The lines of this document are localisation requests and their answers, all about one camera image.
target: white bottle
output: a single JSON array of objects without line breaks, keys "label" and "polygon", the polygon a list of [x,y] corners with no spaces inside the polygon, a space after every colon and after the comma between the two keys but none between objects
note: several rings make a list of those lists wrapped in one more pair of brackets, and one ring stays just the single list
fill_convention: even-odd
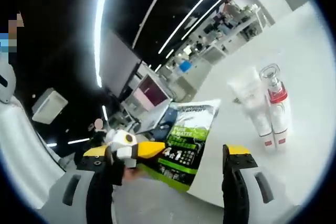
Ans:
[{"label": "white bottle", "polygon": [[288,92],[283,82],[278,79],[279,72],[279,66],[271,64],[260,72],[260,76],[267,84],[270,117],[276,147],[278,150],[283,151],[286,149],[288,129],[291,124],[291,112]]},{"label": "white bottle", "polygon": [[255,68],[249,68],[231,79],[228,85],[243,105],[244,111],[251,118],[267,152],[275,150],[271,123],[268,119],[268,103],[265,88]]}]

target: ceiling light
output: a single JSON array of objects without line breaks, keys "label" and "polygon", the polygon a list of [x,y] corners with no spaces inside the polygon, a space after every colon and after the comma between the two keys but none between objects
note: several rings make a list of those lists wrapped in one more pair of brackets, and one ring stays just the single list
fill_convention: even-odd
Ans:
[{"label": "ceiling light", "polygon": [[169,56],[173,53],[174,49],[170,50],[170,52],[167,54],[166,59],[169,58]]},{"label": "ceiling light", "polygon": [[162,64],[158,65],[158,67],[156,68],[156,70],[154,72],[156,73],[160,69],[161,66],[162,66]]},{"label": "ceiling light", "polygon": [[74,140],[74,141],[68,142],[68,144],[76,144],[76,143],[80,143],[80,142],[85,142],[87,140],[90,140],[90,139],[89,138],[84,138],[84,139],[80,139],[80,140]]},{"label": "ceiling light", "polygon": [[206,11],[206,13],[199,18],[199,20],[189,29],[189,31],[187,31],[187,33],[182,37],[181,40],[184,40],[189,34],[190,32],[206,17],[206,15],[208,15],[212,9],[214,9],[222,0],[218,0],[212,7],[210,7],[209,10]]},{"label": "ceiling light", "polygon": [[52,143],[52,144],[47,144],[47,146],[49,146],[49,147],[55,147],[55,146],[57,146],[57,144],[56,143]]},{"label": "ceiling light", "polygon": [[94,67],[96,69],[96,78],[97,84],[99,87],[102,87],[101,78],[99,76],[99,68],[100,68],[100,35],[101,35],[101,21],[103,18],[103,11],[104,11],[104,4],[105,0],[98,0],[97,1],[97,10],[96,10],[96,20],[94,22]]},{"label": "ceiling light", "polygon": [[162,52],[162,50],[167,46],[169,41],[173,38],[173,36],[176,34],[176,32],[180,29],[180,27],[183,25],[183,23],[189,18],[191,13],[196,10],[196,8],[203,2],[203,0],[199,0],[197,4],[190,10],[190,12],[184,17],[184,19],[179,23],[179,25],[175,28],[175,30],[170,34],[169,38],[166,40],[166,42],[163,44],[161,49],[159,50],[158,54]]},{"label": "ceiling light", "polygon": [[107,113],[106,113],[106,107],[103,106],[102,108],[103,108],[104,118],[105,118],[106,121],[108,121],[108,117],[107,117]]}]

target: desk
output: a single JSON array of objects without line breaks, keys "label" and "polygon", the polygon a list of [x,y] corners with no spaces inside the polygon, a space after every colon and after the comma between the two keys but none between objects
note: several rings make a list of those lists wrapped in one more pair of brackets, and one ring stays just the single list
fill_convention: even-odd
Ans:
[{"label": "desk", "polygon": [[[188,191],[223,207],[222,145],[244,145],[286,187],[293,204],[302,205],[325,173],[334,147],[336,76],[327,25],[306,3],[215,65],[194,101],[220,98],[219,114],[205,145],[196,177]],[[226,81],[248,66],[258,70],[277,63],[288,90],[293,132],[284,153],[267,155],[262,142]]]}]

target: black ceiling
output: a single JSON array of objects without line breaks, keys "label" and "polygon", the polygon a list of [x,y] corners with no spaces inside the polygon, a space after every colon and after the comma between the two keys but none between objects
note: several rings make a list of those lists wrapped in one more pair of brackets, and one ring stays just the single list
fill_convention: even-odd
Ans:
[{"label": "black ceiling", "polygon": [[[153,0],[106,0],[103,28],[110,27],[129,45]],[[198,0],[158,0],[136,44],[148,64],[162,63],[171,48],[181,43],[178,31],[165,50],[158,51]],[[215,1],[205,0],[193,16],[202,15]],[[87,127],[102,118],[109,99],[96,84],[93,25],[97,0],[17,0],[24,27],[18,28],[17,54],[10,56],[17,75],[16,95],[31,116],[36,97],[53,87],[69,104],[51,125],[33,122],[47,142],[57,142],[60,156],[78,145],[68,141],[90,136]]]}]

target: grey floor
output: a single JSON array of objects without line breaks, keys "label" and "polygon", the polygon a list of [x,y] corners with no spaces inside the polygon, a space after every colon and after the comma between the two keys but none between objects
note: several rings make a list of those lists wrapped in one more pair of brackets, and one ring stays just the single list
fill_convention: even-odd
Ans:
[{"label": "grey floor", "polygon": [[113,199],[118,224],[223,223],[223,208],[153,179],[126,183],[115,190]]}]

